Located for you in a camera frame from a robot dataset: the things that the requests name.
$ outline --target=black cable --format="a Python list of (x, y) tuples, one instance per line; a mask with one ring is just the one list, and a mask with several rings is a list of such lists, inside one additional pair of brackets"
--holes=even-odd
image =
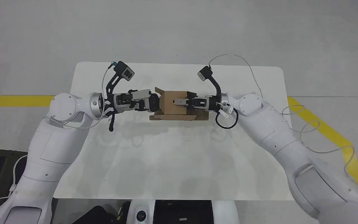
[(221, 124), (219, 124), (219, 122), (218, 122), (218, 117), (219, 117), (220, 113), (218, 112), (218, 113), (216, 114), (215, 122), (216, 122), (216, 124), (217, 124), (219, 127), (224, 128), (224, 129), (232, 129), (233, 127), (236, 126), (237, 121), (239, 120), (239, 112), (237, 112), (237, 110), (236, 110), (235, 108), (233, 108), (233, 109), (234, 109), (234, 111), (235, 111), (235, 113), (236, 113), (236, 121), (235, 121), (235, 123), (234, 123), (232, 126), (230, 126), (230, 127), (224, 127), (224, 126), (222, 126)]

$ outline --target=cable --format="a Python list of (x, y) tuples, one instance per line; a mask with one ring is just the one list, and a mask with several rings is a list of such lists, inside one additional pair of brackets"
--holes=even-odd
[(11, 196), (12, 192), (15, 190), (15, 188), (16, 188), (16, 175), (15, 175), (16, 166), (17, 166), (18, 162), (25, 157), (27, 157), (27, 155), (21, 156), (18, 160), (16, 160), (16, 162), (13, 166), (13, 169), (12, 169), (12, 185), (9, 190), (9, 195), (6, 197), (1, 197), (0, 199), (9, 198)]
[[(221, 55), (216, 56), (215, 58), (219, 58), (219, 57), (225, 56), (225, 55), (231, 55), (231, 56), (239, 57), (239, 58), (243, 59), (243, 60), (246, 62), (246, 64), (249, 66), (249, 68), (250, 68), (250, 70), (251, 70), (251, 74), (252, 74), (253, 80), (255, 81), (258, 90), (260, 91), (261, 97), (263, 98), (263, 94), (262, 94), (261, 88), (260, 88), (260, 86), (258, 85), (258, 83), (257, 83), (257, 81), (256, 81), (255, 75), (253, 74), (253, 71), (252, 71), (252, 68), (251, 68), (250, 64), (249, 64), (243, 57), (241, 57), (240, 55), (236, 55), (236, 54), (221, 54)], [(210, 63), (211, 63), (215, 58), (213, 58), (212, 60), (210, 60), (210, 62), (209, 62), (209, 68), (211, 68)]]
[(89, 126), (89, 127), (75, 127), (75, 126), (71, 126), (71, 125), (68, 125), (68, 124), (63, 124), (63, 123), (61, 123), (61, 122), (58, 122), (58, 121), (56, 121), (55, 119), (52, 119), (52, 118), (50, 118), (50, 117), (48, 117), (48, 116), (46, 116), (45, 118), (48, 118), (48, 119), (50, 119), (51, 121), (53, 121), (53, 122), (55, 122), (55, 123), (57, 123), (57, 124), (63, 125), (63, 126), (65, 126), (65, 127), (75, 128), (75, 129), (93, 128), (94, 126), (98, 125), (98, 124), (100, 123), (100, 121), (102, 120), (103, 116), (104, 116), (106, 113), (109, 112), (108, 109), (107, 109), (106, 111), (104, 111), (104, 108), (105, 108), (105, 93), (104, 93), (104, 87), (103, 87), (103, 83), (104, 83), (104, 81), (105, 81), (105, 77), (106, 77), (106, 74), (107, 74), (107, 72), (108, 72), (109, 69), (110, 69), (110, 67), (107, 68), (107, 70), (106, 70), (106, 72), (105, 72), (105, 74), (103, 75), (103, 78), (102, 78), (101, 89), (102, 89), (102, 99), (103, 99), (103, 111), (102, 111), (102, 114), (101, 114), (100, 119), (99, 119), (94, 125)]
[[(284, 113), (284, 110), (285, 110), (285, 109), (291, 108), (291, 107), (294, 107), (294, 106), (302, 106), (303, 108), (302, 108), (301, 110), (297, 111), (297, 112), (287, 113), (287, 114)], [(305, 107), (304, 107), (303, 105), (292, 105), (292, 106), (287, 106), (287, 107), (285, 107), (285, 108), (282, 110), (281, 114), (282, 114), (282, 115), (297, 114), (297, 113), (299, 113), (299, 112), (302, 112), (303, 110), (305, 110)], [(311, 123), (313, 123), (313, 122), (318, 122), (318, 125), (317, 125), (316, 127), (314, 127), (313, 129), (311, 129), (311, 130), (303, 131), (303, 130), (305, 129), (305, 127), (307, 127), (307, 125), (309, 125), (309, 124), (311, 124)], [(343, 146), (343, 147), (341, 147), (341, 148), (336, 148), (336, 149), (334, 149), (334, 150), (330, 150), (330, 151), (326, 151), (326, 152), (318, 152), (318, 151), (315, 151), (315, 150), (311, 149), (311, 148), (302, 140), (302, 134), (303, 134), (303, 133), (309, 133), (309, 132), (312, 132), (312, 131), (314, 131), (314, 130), (317, 130), (320, 125), (321, 125), (321, 122), (320, 122), (319, 120), (311, 120), (310, 122), (306, 122), (306, 124), (302, 127), (301, 131), (293, 130), (292, 128), (291, 128), (291, 130), (294, 131), (294, 132), (300, 133), (299, 139), (300, 139), (301, 143), (302, 143), (308, 150), (310, 150), (311, 152), (317, 153), (317, 154), (327, 154), (327, 153), (331, 153), (331, 152), (336, 152), (336, 151), (339, 151), (339, 150), (343, 150), (343, 149), (345, 149), (345, 148), (352, 148), (352, 149), (353, 149), (352, 155), (351, 155), (350, 159), (348, 160), (348, 162), (345, 164), (343, 170), (344, 170), (345, 174), (346, 174), (348, 177), (350, 177), (350, 178), (357, 184), (357, 182), (354, 180), (354, 178), (353, 178), (353, 177), (348, 173), (348, 171), (347, 171), (347, 167), (348, 167), (348, 165), (350, 164), (350, 162), (353, 160), (354, 155), (355, 155), (355, 148), (354, 148), (353, 146)]]
[(302, 140), (302, 133), (304, 133), (304, 132), (303, 132), (304, 128), (305, 128), (307, 125), (309, 125), (310, 123), (312, 123), (312, 122), (317, 122), (317, 121), (318, 121), (318, 126), (317, 126), (315, 129), (313, 129), (313, 130), (316, 130), (316, 129), (319, 127), (319, 125), (321, 124), (321, 123), (319, 122), (319, 120), (311, 120), (310, 122), (307, 122), (307, 124), (305, 124), (305, 125), (302, 127), (301, 132), (300, 132), (300, 141), (301, 141), (301, 143), (302, 143), (303, 145), (305, 145), (306, 148), (307, 148), (308, 150), (310, 150), (311, 152), (315, 152), (315, 153), (318, 153), (318, 154), (327, 154), (327, 153), (331, 153), (331, 152), (336, 152), (336, 151), (339, 151), (339, 150), (343, 150), (343, 149), (345, 149), (345, 148), (352, 148), (352, 149), (353, 149), (353, 152), (352, 152), (351, 158), (348, 160), (348, 162), (345, 164), (345, 166), (344, 166), (344, 168), (343, 168), (345, 174), (350, 177), (351, 175), (350, 175), (350, 174), (348, 173), (348, 171), (347, 171), (347, 166), (348, 166), (349, 163), (353, 160), (353, 157), (354, 157), (354, 154), (355, 154), (355, 149), (354, 149), (353, 146), (343, 146), (343, 147), (341, 147), (341, 148), (336, 148), (336, 149), (334, 149), (334, 150), (330, 150), (330, 151), (326, 151), (326, 152), (318, 152), (318, 151), (315, 151), (315, 150), (311, 149), (310, 147), (308, 147), (308, 145), (307, 145), (306, 143), (303, 142), (303, 140)]
[(239, 112), (237, 112), (237, 110), (236, 110), (235, 108), (233, 108), (233, 109), (234, 109), (234, 111), (235, 111), (235, 113), (236, 113), (236, 120), (235, 120), (235, 123), (234, 123), (233, 125), (231, 125), (230, 127), (224, 127), (224, 126), (222, 126), (221, 124), (219, 124), (219, 122), (218, 122), (218, 117), (219, 117), (220, 113), (217, 112), (216, 117), (215, 117), (215, 122), (216, 122), (216, 124), (217, 124), (219, 127), (223, 128), (223, 129), (232, 129), (233, 127), (236, 126), (237, 121), (239, 120)]

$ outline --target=white table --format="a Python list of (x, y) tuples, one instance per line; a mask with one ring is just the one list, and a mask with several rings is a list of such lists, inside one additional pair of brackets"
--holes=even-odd
[[(101, 91), (109, 63), (77, 64), (71, 93), (83, 97)], [(215, 94), (196, 75), (203, 65), (127, 63), (135, 72), (114, 92), (129, 89), (188, 90)], [(114, 74), (110, 70), (105, 84)], [(283, 72), (253, 67), (264, 99), (278, 111), (288, 106)], [(213, 66), (223, 92), (258, 92), (248, 67)], [(103, 120), (89, 132), (81, 153), (61, 179), (56, 198), (293, 200), (278, 162), (237, 125), (220, 129), (209, 121), (149, 121), (148, 112), (116, 116), (115, 130)], [(221, 122), (231, 124), (232, 120)]]

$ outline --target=white robot body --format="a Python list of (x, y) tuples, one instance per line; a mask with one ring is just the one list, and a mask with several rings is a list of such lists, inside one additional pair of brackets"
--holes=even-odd
[[(132, 200), (127, 224), (153, 224), (156, 200)], [(233, 200), (212, 200), (214, 223), (239, 224), (239, 215)], [(145, 212), (145, 219), (139, 220), (138, 213)], [(178, 216), (178, 221), (188, 221), (186, 216)]]

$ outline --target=floor marking tape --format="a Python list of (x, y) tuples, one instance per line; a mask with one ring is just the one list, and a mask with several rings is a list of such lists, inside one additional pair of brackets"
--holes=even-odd
[[(300, 116), (306, 122), (311, 122), (313, 120), (319, 120), (320, 126), (318, 127), (317, 130), (322, 135), (324, 135), (326, 138), (328, 138), (332, 143), (334, 143), (336, 146), (338, 146), (338, 148), (353, 145), (345, 137), (343, 137), (341, 134), (339, 134), (338, 131), (331, 128), (326, 122), (322, 121), (319, 117), (314, 115), (308, 109), (306, 109), (306, 108), (302, 109), (301, 106), (293, 106), (293, 105), (301, 105), (294, 98), (289, 96), (288, 102), (289, 102), (289, 105), (292, 106), (290, 108), (290, 110), (293, 112), (296, 112), (297, 115)], [(345, 160), (345, 163), (347, 163), (352, 156), (353, 150), (352, 150), (352, 148), (344, 148), (344, 149), (342, 149), (342, 153), (343, 153), (343, 158)], [(355, 181), (358, 182), (358, 161), (357, 161), (356, 156), (354, 156), (352, 161), (348, 164), (347, 171), (355, 179)]]

